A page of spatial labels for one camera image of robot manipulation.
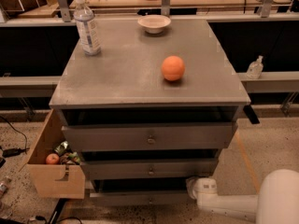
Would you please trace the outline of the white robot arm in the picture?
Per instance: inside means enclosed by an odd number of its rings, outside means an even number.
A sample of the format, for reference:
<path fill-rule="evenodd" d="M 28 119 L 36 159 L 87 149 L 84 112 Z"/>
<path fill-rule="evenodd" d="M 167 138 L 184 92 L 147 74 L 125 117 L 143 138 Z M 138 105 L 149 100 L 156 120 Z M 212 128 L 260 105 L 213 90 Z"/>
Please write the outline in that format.
<path fill-rule="evenodd" d="M 293 170 L 270 173 L 256 195 L 220 196 L 213 178 L 191 177 L 186 187 L 201 211 L 254 224 L 299 224 L 299 173 Z"/>

